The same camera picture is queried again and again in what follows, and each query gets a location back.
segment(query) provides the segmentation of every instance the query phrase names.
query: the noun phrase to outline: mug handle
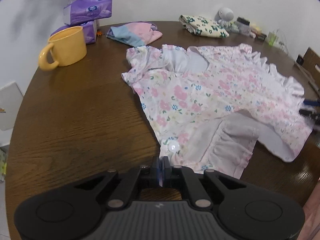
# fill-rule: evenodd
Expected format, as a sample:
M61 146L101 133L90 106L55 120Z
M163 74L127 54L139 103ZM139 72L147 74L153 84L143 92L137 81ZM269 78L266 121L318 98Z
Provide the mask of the mug handle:
M55 61L53 63L48 63L47 61L47 55L50 49L52 49L54 46L53 43L49 43L47 46L45 46L40 54L39 54L39 59L38 59L38 63L39 63L39 68L44 70L44 71L49 71L49 70L53 70L54 68L56 68L59 65L58 61Z

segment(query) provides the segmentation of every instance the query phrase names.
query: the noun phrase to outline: round wooden table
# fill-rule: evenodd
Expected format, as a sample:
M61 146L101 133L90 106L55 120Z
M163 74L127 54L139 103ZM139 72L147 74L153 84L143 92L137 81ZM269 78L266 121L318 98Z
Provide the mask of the round wooden table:
M162 38L151 46L236 46L247 43L268 57L285 76L316 98L307 80L282 51L250 37L231 34L225 39L191 35L179 22L154 22ZM102 27L106 33L109 26ZM122 80L130 66L129 46L106 37L87 46L81 61L52 72L38 69L28 87L13 129L6 177L6 208L12 240L20 239L13 214L26 198L63 184L115 168L126 171L151 164L159 154L141 109L139 97ZM311 135L292 163L284 163L257 142L241 179L288 195L303 205L320 177L320 149ZM167 198L175 198L166 193Z

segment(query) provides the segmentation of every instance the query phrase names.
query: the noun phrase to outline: floral baby garment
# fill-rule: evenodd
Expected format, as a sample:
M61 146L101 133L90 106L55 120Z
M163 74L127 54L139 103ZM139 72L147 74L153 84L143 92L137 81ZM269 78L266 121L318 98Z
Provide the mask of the floral baby garment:
M202 16L181 15L179 21L190 33L213 38L226 38L229 33L215 21Z
M143 46L128 49L127 60L132 69L122 77L140 97L161 145L160 157L167 155L172 165L199 173L212 168L239 178L260 127L273 132L276 136L270 138L278 137L292 153L278 155L284 161L297 157L311 133L311 125L298 113L303 98L297 95L303 95L303 87L281 76L247 44L187 51L173 45ZM168 151L171 141L179 142L180 151Z

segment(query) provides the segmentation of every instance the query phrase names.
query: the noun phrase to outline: yellow mug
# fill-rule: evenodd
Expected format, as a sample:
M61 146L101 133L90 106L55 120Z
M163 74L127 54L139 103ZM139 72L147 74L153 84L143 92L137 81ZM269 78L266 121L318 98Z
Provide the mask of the yellow mug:
M47 54L51 52L53 63L48 63ZM53 70L57 66L69 66L83 59L87 54L84 34L81 26L64 29L52 35L39 54L39 67Z

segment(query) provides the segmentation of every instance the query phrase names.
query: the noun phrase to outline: green floral cloth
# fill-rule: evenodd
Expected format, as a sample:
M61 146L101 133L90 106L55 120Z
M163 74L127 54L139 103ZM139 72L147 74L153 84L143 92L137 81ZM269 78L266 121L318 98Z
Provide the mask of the green floral cloth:
M179 21L190 33L199 36L226 38L229 33L223 26L202 16L181 15Z

